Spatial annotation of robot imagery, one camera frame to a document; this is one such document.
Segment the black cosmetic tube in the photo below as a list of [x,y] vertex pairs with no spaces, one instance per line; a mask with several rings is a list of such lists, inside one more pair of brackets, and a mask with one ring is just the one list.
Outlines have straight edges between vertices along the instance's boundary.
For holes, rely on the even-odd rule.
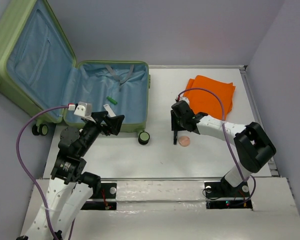
[[173,144],[176,145],[178,140],[178,131],[174,130],[173,131]]

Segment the white small tube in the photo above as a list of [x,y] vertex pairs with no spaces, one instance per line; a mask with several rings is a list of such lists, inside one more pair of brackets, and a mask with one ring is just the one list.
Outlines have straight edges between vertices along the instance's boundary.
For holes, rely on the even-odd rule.
[[112,110],[112,108],[110,107],[110,105],[109,104],[104,104],[103,105],[103,108],[105,109],[105,111],[107,111],[108,112],[108,116],[109,117],[115,117],[116,116],[116,114],[114,113],[114,111]]

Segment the pink round compact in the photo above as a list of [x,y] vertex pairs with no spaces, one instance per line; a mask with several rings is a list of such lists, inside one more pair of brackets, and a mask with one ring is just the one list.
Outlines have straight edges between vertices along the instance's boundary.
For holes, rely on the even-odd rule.
[[190,145],[191,143],[191,140],[188,136],[181,136],[179,139],[178,139],[178,142],[179,144],[182,146],[182,147],[187,147]]

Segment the green lip balm tube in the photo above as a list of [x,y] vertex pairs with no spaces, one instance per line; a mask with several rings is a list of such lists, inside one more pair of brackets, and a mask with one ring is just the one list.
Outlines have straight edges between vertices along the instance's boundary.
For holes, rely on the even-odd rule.
[[114,104],[114,105],[117,105],[117,104],[118,104],[118,102],[117,102],[116,100],[114,100],[114,99],[113,99],[112,97],[110,97],[110,96],[107,96],[106,99],[107,99],[110,103],[112,103],[112,104]]

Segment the orange cloth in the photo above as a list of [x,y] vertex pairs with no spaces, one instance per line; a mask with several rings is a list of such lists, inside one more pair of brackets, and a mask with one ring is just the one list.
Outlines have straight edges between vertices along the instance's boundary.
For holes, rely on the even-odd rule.
[[233,107],[236,87],[231,83],[220,82],[206,76],[197,75],[189,79],[183,96],[195,114],[199,112],[224,120]]

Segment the green suitcase with blue lining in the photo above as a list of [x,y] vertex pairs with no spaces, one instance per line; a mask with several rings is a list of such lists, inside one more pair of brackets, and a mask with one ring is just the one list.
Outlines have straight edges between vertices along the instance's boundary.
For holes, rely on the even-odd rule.
[[86,102],[93,112],[101,112],[109,104],[116,115],[124,115],[120,130],[137,133],[145,145],[150,140],[145,130],[150,83],[149,66],[143,61],[77,62],[45,0],[12,0],[0,19],[0,92],[36,116],[35,135],[42,134],[44,123],[83,126],[62,105]]

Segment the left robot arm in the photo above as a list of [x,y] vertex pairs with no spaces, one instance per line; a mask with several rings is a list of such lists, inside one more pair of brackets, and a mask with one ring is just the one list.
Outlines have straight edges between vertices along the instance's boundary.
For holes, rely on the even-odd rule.
[[42,204],[29,229],[20,240],[62,240],[70,238],[75,219],[89,198],[100,194],[100,176],[84,171],[84,155],[100,134],[118,135],[124,115],[109,116],[107,111],[93,112],[83,116],[81,129],[66,127],[62,130],[54,166],[51,170],[46,193],[27,170]]

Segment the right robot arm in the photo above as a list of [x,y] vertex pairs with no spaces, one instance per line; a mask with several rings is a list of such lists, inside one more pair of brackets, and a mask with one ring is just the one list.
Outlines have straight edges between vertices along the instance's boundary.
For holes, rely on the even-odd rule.
[[232,196],[239,185],[260,171],[277,153],[277,150],[257,122],[248,125],[235,124],[214,118],[207,113],[195,114],[189,104],[180,100],[171,106],[171,130],[193,132],[224,140],[229,147],[235,146],[239,162],[225,174],[213,190]]

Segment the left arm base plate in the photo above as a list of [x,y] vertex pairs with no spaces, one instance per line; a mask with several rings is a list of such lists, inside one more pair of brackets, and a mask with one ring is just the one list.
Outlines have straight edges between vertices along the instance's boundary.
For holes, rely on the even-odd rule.
[[81,207],[83,211],[115,211],[117,209],[117,183],[102,182],[100,190]]

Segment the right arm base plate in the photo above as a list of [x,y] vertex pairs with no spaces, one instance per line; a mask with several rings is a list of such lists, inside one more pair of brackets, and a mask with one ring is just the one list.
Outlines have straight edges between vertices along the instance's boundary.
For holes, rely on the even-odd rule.
[[235,188],[231,187],[230,192],[224,192],[219,181],[208,181],[204,183],[202,194],[206,199],[207,210],[253,209],[252,201],[247,200],[250,190],[246,182]]

